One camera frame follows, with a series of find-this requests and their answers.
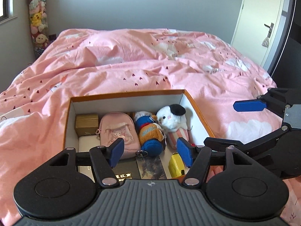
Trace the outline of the pink patterned duvet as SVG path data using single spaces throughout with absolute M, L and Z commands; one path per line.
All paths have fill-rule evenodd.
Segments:
M 63 146 L 74 96 L 185 89 L 218 138 L 248 143 L 281 126 L 233 103 L 274 88 L 270 75 L 217 36 L 172 29 L 69 29 L 1 91 L 1 224 L 19 218 L 16 183 Z

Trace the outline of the bear plush with blue tag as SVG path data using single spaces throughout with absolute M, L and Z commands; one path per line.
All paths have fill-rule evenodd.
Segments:
M 163 129 L 157 123 L 157 116 L 147 111 L 134 114 L 134 124 L 141 145 L 141 152 L 149 157 L 157 157 L 165 150 Z

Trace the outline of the bedroom window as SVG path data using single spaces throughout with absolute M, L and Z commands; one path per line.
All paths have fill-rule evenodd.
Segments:
M 13 3 L 13 0 L 1 0 L 1 25 L 18 17 L 14 12 Z

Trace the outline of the small gold gift box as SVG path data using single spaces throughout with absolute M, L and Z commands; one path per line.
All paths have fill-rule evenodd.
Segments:
M 75 117 L 75 131 L 78 137 L 94 135 L 99 127 L 97 114 L 78 114 Z

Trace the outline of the pink mini backpack pouch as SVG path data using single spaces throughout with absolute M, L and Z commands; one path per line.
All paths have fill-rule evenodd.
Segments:
M 104 115 L 100 120 L 98 132 L 100 144 L 106 147 L 117 138 L 124 140 L 125 148 L 121 159 L 135 157 L 141 148 L 134 122 L 126 113 L 110 112 Z

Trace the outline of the illustrated card pack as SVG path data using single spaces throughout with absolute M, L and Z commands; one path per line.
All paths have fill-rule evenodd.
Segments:
M 141 179 L 165 180 L 167 179 L 161 159 L 157 157 L 136 157 Z

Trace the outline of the yellow tape measure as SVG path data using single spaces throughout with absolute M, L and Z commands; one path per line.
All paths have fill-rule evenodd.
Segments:
M 173 153 L 168 162 L 168 170 L 171 178 L 178 178 L 187 174 L 189 168 L 184 164 L 179 153 Z

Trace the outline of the white box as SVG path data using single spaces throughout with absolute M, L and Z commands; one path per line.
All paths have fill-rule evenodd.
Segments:
M 82 136 L 79 138 L 79 152 L 89 152 L 95 146 L 100 145 L 100 137 L 98 135 Z M 93 174 L 91 166 L 79 166 L 79 172 L 88 176 L 93 182 Z

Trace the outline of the black box gold lettering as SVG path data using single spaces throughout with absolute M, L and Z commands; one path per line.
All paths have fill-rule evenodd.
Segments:
M 135 159 L 121 160 L 115 168 L 113 168 L 116 178 L 123 182 L 130 179 L 141 179 L 138 165 Z

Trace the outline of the white dog plush striped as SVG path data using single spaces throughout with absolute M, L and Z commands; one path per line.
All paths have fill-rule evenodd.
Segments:
M 164 130 L 168 143 L 174 150 L 177 149 L 177 140 L 184 138 L 189 140 L 186 109 L 180 104 L 172 104 L 161 108 L 156 116 L 158 124 Z

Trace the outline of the white bedroom door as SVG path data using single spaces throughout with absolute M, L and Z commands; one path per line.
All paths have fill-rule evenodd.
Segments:
M 283 36 L 289 30 L 292 4 L 295 0 L 242 0 L 241 9 L 231 45 L 254 63 L 271 70 L 281 50 Z M 262 42 L 268 28 L 274 23 L 269 47 Z

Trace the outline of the orange cardboard storage box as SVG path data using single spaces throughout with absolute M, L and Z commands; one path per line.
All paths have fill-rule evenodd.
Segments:
M 87 152 L 122 138 L 125 149 L 114 168 L 118 180 L 172 179 L 188 168 L 176 140 L 202 145 L 213 132 L 185 90 L 158 90 L 73 97 L 64 146 Z

